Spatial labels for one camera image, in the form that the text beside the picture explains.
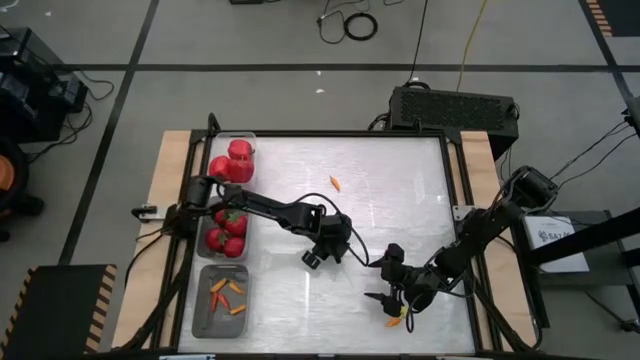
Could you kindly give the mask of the red bell pepper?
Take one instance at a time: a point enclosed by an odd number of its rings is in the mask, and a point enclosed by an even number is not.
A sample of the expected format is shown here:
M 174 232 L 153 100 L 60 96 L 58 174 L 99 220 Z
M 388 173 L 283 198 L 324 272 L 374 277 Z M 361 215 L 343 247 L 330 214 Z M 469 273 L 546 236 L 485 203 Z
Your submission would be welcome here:
M 229 143 L 227 153 L 232 160 L 250 160 L 254 148 L 247 140 L 234 139 Z
M 229 179 L 233 183 L 247 183 L 255 170 L 251 159 L 232 159 L 229 165 Z
M 213 158 L 209 163 L 208 175 L 217 177 L 223 182 L 229 181 L 231 168 L 231 159 L 226 155 Z

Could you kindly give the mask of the black metal table frame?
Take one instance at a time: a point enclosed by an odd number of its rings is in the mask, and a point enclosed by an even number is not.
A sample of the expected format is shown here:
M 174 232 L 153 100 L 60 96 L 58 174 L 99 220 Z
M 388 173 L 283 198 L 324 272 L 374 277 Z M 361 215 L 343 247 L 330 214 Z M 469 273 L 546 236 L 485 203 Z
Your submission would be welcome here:
M 192 130 L 189 133 L 188 150 L 185 157 L 184 171 L 182 175 L 180 193 L 178 199 L 184 200 L 188 195 L 190 178 L 207 171 L 208 160 L 203 155 L 197 155 L 196 150 L 200 144 L 209 151 L 212 147 L 212 139 L 219 134 L 221 129 L 216 119 L 208 121 L 205 129 Z M 435 138 L 440 142 L 445 179 L 450 198 L 454 202 L 458 201 L 458 195 L 464 195 L 464 203 L 472 205 L 474 203 L 473 190 L 465 153 L 463 141 L 456 139 L 449 146 L 446 144 L 448 138 L 442 130 L 428 130 L 423 132 L 415 131 L 391 131 L 373 132 L 356 130 L 256 130 L 255 135 L 259 137 L 284 137 L 284 138 Z M 174 318 L 171 327 L 169 347 L 176 349 L 180 340 L 179 327 L 183 324 L 184 309 L 188 293 L 188 280 L 190 279 L 191 266 L 197 245 L 195 229 L 198 224 L 195 220 L 185 222 L 188 233 L 185 236 L 173 235 L 171 237 L 168 250 L 163 283 L 161 290 L 165 295 L 169 293 L 170 287 L 175 286 L 174 298 Z M 467 305 L 471 307 L 472 337 L 475 351 L 480 354 L 489 354 L 496 357 L 508 356 L 529 356 L 538 351 L 536 345 L 528 345 L 516 333 L 508 323 L 507 319 L 499 312 L 494 304 L 490 277 L 486 258 L 483 254 L 476 257 L 475 263 L 479 274 L 473 271 L 466 272 L 469 282 L 465 289 L 470 292 L 471 299 Z

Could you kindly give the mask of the black hazard striped floor mat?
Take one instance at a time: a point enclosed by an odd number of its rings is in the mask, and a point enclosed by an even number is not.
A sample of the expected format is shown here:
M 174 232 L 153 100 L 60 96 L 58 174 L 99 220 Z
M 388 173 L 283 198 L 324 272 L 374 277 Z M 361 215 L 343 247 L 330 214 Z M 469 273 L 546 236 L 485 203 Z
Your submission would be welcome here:
M 0 360 L 65 360 L 98 352 L 117 267 L 39 266 L 28 270 Z
M 604 37 L 640 37 L 640 0 L 585 0 Z

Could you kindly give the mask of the black orange round object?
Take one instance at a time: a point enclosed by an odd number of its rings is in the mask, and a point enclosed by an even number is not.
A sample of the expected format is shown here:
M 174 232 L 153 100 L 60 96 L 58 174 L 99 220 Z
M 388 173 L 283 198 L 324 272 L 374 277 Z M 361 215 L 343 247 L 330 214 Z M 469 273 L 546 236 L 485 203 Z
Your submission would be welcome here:
M 15 216 L 38 216 L 44 209 L 44 201 L 27 192 L 29 175 L 27 155 L 13 140 L 0 136 L 0 242 L 11 237 L 4 222 Z

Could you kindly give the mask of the wooden table side board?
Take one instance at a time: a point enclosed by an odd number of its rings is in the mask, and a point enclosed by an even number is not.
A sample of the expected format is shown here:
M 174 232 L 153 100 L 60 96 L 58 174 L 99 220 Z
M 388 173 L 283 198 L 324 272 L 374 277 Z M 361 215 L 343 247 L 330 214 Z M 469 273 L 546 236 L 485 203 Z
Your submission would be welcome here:
M 182 179 L 199 171 L 199 162 L 188 159 L 190 139 L 189 131 L 164 133 L 150 183 L 149 203 L 158 207 L 176 203 Z M 125 344 L 143 325 L 168 284 L 176 277 L 184 258 L 183 241 L 167 236 L 153 241 L 158 237 L 156 231 L 161 227 L 161 221 L 137 221 L 135 224 L 138 226 L 136 235 L 140 239 L 134 242 L 134 250 L 126 259 L 130 261 L 134 255 L 139 258 L 128 271 L 113 339 L 108 343 L 111 348 Z
M 462 132 L 461 139 L 473 203 L 488 208 L 500 189 L 488 135 Z M 536 327 L 516 253 L 497 239 L 487 246 L 484 256 L 495 305 L 521 339 L 533 346 L 537 340 Z

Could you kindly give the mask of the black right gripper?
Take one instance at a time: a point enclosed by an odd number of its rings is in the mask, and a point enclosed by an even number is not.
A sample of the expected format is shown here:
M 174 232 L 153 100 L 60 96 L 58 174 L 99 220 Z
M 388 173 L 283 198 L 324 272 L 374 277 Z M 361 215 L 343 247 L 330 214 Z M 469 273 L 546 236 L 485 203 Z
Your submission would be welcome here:
M 380 269 L 382 273 L 404 273 L 396 283 L 396 287 L 402 291 L 404 299 L 408 302 L 413 313 L 420 313 L 431 305 L 439 290 L 440 278 L 431 268 L 406 267 L 404 269 L 405 252 L 397 243 L 390 243 L 383 256 L 368 267 Z M 389 316 L 400 316 L 402 303 L 396 298 L 383 293 L 365 293 L 366 297 L 378 301 L 383 312 Z

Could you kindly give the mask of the grey side table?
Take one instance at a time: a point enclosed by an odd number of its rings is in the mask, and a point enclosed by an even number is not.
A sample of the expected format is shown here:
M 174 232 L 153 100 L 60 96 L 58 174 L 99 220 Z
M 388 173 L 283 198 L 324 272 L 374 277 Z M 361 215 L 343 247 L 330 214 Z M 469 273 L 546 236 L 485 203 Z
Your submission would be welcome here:
M 547 216 L 566 216 L 578 227 L 578 230 L 602 223 L 613 218 L 607 210 L 573 211 Z M 635 256 L 622 246 L 622 240 L 587 250 L 584 253 L 590 271 L 588 273 L 544 273 L 539 265 L 529 261 L 532 251 L 524 232 L 522 221 L 515 225 L 511 233 L 519 250 L 521 268 L 530 286 L 636 286 L 640 284 L 632 268 L 640 266 L 640 255 Z

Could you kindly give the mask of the black stand beam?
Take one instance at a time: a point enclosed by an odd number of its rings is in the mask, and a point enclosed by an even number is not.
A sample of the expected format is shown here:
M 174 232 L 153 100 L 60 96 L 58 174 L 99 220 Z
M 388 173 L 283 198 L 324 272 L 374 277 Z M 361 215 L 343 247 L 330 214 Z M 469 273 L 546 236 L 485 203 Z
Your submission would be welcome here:
M 532 250 L 528 258 L 534 265 L 545 264 L 637 234 L 640 234 L 640 208 Z

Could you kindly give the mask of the grey stand base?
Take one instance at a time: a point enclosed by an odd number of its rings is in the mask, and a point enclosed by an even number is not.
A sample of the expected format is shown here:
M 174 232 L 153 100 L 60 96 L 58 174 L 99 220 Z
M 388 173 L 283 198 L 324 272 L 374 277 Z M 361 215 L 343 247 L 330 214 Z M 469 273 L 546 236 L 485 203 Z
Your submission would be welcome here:
M 640 95 L 626 100 L 625 103 L 627 108 L 622 112 L 624 120 L 640 139 Z

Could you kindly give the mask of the grey translucent plastic container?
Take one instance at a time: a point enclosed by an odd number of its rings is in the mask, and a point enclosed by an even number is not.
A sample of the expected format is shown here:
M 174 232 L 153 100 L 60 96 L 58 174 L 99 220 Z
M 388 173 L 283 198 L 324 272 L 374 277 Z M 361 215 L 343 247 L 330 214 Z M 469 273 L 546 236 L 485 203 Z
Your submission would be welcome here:
M 218 294 L 226 296 L 232 308 L 246 305 L 247 309 L 235 316 L 229 314 L 218 302 L 215 313 L 210 310 L 210 288 L 226 278 L 226 286 Z M 231 281 L 236 282 L 246 292 L 245 295 L 235 293 L 230 287 Z M 198 339 L 231 339 L 239 337 L 244 329 L 249 305 L 249 274 L 243 265 L 207 265 L 201 271 L 196 287 L 196 299 L 192 320 L 192 335 Z
M 240 211 L 240 210 L 233 210 L 233 209 L 226 209 L 226 210 L 227 210 L 227 212 Z M 212 251 L 210 251 L 208 249 L 208 247 L 207 247 L 207 245 L 205 243 L 206 232 L 211 228 L 223 228 L 223 229 L 225 229 L 224 227 L 218 226 L 216 224 L 216 222 L 214 221 L 214 215 L 215 215 L 215 213 L 217 211 L 213 212 L 210 215 L 206 215 L 206 216 L 202 217 L 199 220 L 197 244 L 196 244 L 196 252 L 197 252 L 197 254 L 199 256 L 201 256 L 201 257 L 204 257 L 204 258 L 216 259 L 216 260 L 240 261 L 241 259 L 244 259 L 245 256 L 246 256 L 246 253 L 248 252 L 248 239 L 247 239 L 248 228 L 247 228 L 246 236 L 244 237 L 244 239 L 245 239 L 245 249 L 244 249 L 243 254 L 240 257 L 238 257 L 238 258 L 228 258 L 223 254 L 223 252 L 222 253 L 216 253 L 216 252 L 212 252 Z

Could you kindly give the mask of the white printed box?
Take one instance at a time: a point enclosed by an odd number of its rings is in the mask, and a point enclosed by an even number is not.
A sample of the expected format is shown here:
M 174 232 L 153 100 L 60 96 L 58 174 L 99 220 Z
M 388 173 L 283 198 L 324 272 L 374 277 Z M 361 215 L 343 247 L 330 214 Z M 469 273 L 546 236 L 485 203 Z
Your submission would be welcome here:
M 576 253 L 566 245 L 556 246 L 562 239 L 578 230 L 566 216 L 528 215 L 522 221 L 534 259 L 544 273 L 588 273 L 590 271 L 583 252 Z

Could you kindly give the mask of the black equipment cart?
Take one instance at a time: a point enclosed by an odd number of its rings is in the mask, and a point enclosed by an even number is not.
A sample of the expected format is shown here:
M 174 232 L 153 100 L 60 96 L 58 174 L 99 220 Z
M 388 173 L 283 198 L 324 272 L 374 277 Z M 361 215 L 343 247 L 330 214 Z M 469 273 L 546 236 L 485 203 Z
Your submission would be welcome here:
M 0 25 L 0 136 L 54 141 L 67 115 L 83 110 L 88 87 L 28 27 Z

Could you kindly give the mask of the black computer case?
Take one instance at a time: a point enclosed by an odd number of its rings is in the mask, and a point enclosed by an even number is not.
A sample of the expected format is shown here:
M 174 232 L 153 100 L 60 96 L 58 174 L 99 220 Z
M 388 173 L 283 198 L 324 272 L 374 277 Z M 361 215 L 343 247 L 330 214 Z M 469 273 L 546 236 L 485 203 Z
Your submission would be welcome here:
M 511 97 L 403 86 L 393 90 L 385 128 L 435 129 L 452 136 L 484 131 L 498 159 L 519 138 L 519 117 Z

